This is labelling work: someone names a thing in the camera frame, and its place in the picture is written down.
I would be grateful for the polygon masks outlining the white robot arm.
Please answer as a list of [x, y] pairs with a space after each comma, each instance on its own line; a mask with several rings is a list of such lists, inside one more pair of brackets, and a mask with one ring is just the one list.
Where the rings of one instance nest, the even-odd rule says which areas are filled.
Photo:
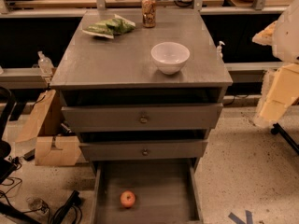
[[256, 34], [254, 43], [270, 46], [283, 65], [268, 70], [263, 78], [262, 97], [254, 123], [269, 127], [299, 99], [299, 0], [293, 0], [279, 18]]

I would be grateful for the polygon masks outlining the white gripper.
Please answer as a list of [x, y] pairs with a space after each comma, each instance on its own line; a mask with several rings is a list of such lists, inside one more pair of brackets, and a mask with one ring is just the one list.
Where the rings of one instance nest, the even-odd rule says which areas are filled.
[[[276, 24], [273, 21], [257, 33], [252, 41], [262, 46], [271, 46]], [[277, 71], [268, 70], [263, 77], [261, 93], [253, 122], [258, 127], [266, 128], [276, 123], [299, 99], [299, 65], [285, 63]]]

